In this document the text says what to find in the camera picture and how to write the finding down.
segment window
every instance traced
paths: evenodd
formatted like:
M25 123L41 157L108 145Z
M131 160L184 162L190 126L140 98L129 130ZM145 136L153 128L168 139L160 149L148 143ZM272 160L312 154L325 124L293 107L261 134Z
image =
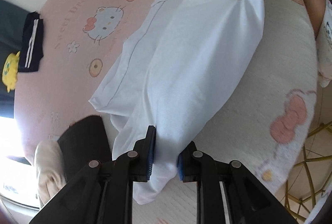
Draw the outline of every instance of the window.
M35 169L20 161L22 157L21 134L15 119L0 117L0 195L39 207Z

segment bare skin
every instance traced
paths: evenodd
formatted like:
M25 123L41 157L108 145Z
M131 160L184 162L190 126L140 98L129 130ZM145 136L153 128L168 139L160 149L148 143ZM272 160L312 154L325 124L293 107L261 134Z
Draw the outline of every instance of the bare skin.
M309 14L310 22L315 33L315 38L317 38L320 26L325 13L325 2L326 0L303 0L307 12Z

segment yellow plush toy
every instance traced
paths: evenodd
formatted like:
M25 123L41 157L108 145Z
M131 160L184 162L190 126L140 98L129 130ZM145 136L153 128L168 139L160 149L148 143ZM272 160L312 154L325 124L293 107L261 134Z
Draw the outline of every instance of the yellow plush toy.
M2 82L7 86L7 92L14 90L17 82L17 70L19 67L19 56L18 52L15 54L10 54L5 62L2 71Z

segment bed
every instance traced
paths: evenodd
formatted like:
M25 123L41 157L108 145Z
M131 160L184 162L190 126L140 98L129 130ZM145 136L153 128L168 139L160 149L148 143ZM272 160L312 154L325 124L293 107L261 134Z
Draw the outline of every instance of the bed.
M19 74L15 118L26 157L41 140L57 139L74 122L98 114L88 100L142 24L154 0L47 0L44 58L37 73ZM302 0L264 0L265 28L247 71L231 98L195 138L213 158L238 159L273 193L286 180L308 132L316 101L315 40ZM123 10L107 35L89 34L101 9ZM292 108L305 110L291 135L275 125ZM117 132L103 114L109 144ZM155 202L133 206L134 223L195 223L194 184L171 180Z

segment screw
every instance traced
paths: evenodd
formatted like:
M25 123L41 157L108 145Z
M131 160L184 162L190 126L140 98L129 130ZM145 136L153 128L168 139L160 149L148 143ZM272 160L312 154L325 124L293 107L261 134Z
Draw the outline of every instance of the screw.
M95 168L95 167L97 167L99 165L99 162L97 161L97 160L91 160L90 162L89 162L89 167L90 168Z
M127 155L130 158L134 158L138 155L138 153L136 151L129 151Z
M203 156L203 153L201 151L195 151L193 152L193 156L195 158L201 158Z
M232 161L231 164L234 168L240 168L241 167L241 162L239 162L237 160Z

